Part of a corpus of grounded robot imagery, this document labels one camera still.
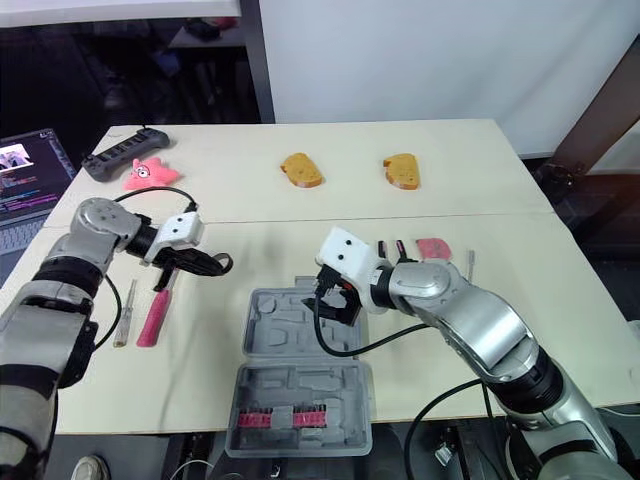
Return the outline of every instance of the plastic case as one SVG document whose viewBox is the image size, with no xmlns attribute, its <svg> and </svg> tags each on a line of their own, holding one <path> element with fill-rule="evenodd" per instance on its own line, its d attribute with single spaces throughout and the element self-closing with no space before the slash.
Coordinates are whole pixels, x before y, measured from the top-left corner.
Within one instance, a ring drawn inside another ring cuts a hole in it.
<svg viewBox="0 0 640 480">
<path fill-rule="evenodd" d="M 230 457 L 344 457 L 371 450 L 369 369 L 320 348 L 313 312 L 302 303 L 313 295 L 313 277 L 296 278 L 295 288 L 252 292 L 243 343 L 249 362 L 238 369 L 225 445 Z M 337 292 L 324 301 L 345 303 Z M 360 322 L 321 321 L 332 348 L 361 346 Z"/>
</svg>

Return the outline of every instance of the bread slice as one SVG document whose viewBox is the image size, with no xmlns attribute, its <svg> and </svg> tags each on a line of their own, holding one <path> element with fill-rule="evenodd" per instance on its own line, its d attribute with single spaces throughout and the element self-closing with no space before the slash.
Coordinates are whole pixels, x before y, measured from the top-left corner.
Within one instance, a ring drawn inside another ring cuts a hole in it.
<svg viewBox="0 0 640 480">
<path fill-rule="evenodd" d="M 410 153 L 399 153 L 383 162 L 387 169 L 387 180 L 403 190 L 415 190 L 420 186 L 420 170 L 416 157 Z"/>
<path fill-rule="evenodd" d="M 320 170 L 306 153 L 294 153 L 288 156 L 280 168 L 297 187 L 317 187 L 323 180 Z"/>
</svg>

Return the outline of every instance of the pink sponge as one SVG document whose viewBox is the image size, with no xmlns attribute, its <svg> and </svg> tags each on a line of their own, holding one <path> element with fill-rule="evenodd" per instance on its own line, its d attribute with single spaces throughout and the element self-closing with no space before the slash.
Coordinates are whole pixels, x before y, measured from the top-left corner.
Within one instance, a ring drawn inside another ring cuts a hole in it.
<svg viewBox="0 0 640 480">
<path fill-rule="evenodd" d="M 444 258 L 445 260 L 451 259 L 451 249 L 447 242 L 441 238 L 421 238 L 416 240 L 418 244 L 418 250 L 422 259 L 426 258 Z"/>
<path fill-rule="evenodd" d="M 138 190 L 147 187 L 166 187 L 175 182 L 180 173 L 162 166 L 158 157 L 140 161 L 133 159 L 133 171 L 127 181 L 124 182 L 125 190 Z"/>
</svg>

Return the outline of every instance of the pink screwdriver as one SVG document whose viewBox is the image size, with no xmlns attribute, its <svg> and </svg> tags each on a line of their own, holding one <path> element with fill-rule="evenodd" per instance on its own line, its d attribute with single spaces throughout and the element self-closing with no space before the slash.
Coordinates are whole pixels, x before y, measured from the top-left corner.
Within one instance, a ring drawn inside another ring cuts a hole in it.
<svg viewBox="0 0 640 480">
<path fill-rule="evenodd" d="M 136 342 L 136 345 L 139 347 L 153 347 L 158 342 L 160 328 L 162 328 L 164 317 L 171 304 L 171 289 L 173 288 L 177 275 L 178 270 L 174 270 L 171 278 L 167 282 L 167 286 L 156 293 L 153 303 L 151 303 L 151 308 L 149 308 L 149 313 L 147 313 L 144 327 L 142 327 L 142 331 Z"/>
</svg>

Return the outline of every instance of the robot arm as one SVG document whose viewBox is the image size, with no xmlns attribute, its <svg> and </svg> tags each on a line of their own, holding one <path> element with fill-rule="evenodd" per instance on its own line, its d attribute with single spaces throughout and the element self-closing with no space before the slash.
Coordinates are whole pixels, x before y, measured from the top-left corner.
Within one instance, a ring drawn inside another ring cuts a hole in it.
<svg viewBox="0 0 640 480">
<path fill-rule="evenodd" d="M 602 478 L 629 478 L 615 464 L 614 441 L 598 413 L 505 300 L 470 284 L 447 261 L 392 266 L 339 228 L 331 231 L 316 262 L 322 266 L 319 295 L 348 283 L 366 311 L 396 309 L 437 328 L 522 432 L 543 467 L 539 478 L 556 478 L 564 466 L 575 472 L 576 455 L 585 452 L 595 454 L 591 464 L 604 465 Z M 544 476 L 546 464 L 554 476 Z M 615 470 L 621 476 L 613 476 Z"/>
<path fill-rule="evenodd" d="M 233 265 L 229 255 L 211 257 L 190 248 L 202 229 L 195 211 L 175 215 L 156 229 L 148 218 L 112 200 L 93 198 L 80 205 L 69 233 L 0 317 L 2 478 L 43 474 L 57 390 L 78 382 L 89 364 L 98 330 L 90 321 L 93 298 L 114 252 L 126 251 L 165 273 L 178 268 L 224 275 Z"/>
</svg>

